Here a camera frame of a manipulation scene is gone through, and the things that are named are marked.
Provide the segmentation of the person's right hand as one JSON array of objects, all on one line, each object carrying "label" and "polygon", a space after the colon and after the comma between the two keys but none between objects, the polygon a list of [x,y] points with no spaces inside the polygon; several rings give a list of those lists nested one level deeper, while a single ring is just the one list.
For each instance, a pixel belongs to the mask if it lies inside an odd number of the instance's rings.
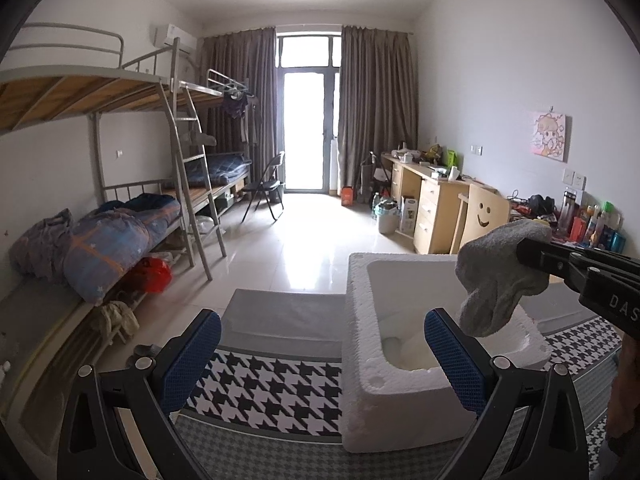
[{"label": "person's right hand", "polygon": [[636,424],[639,408],[639,341],[628,334],[623,336],[617,375],[612,382],[608,401],[606,434],[620,438]]}]

